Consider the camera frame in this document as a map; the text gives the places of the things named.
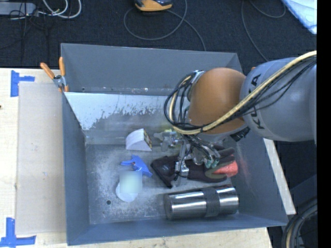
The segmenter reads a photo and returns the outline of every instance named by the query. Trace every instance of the metal cylinder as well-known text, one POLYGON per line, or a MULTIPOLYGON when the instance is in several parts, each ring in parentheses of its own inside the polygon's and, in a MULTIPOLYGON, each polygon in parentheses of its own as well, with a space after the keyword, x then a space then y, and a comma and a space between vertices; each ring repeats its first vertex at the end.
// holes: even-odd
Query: metal cylinder
POLYGON ((235 214, 239 198, 231 185, 165 194, 165 214, 169 220, 206 218, 235 214))

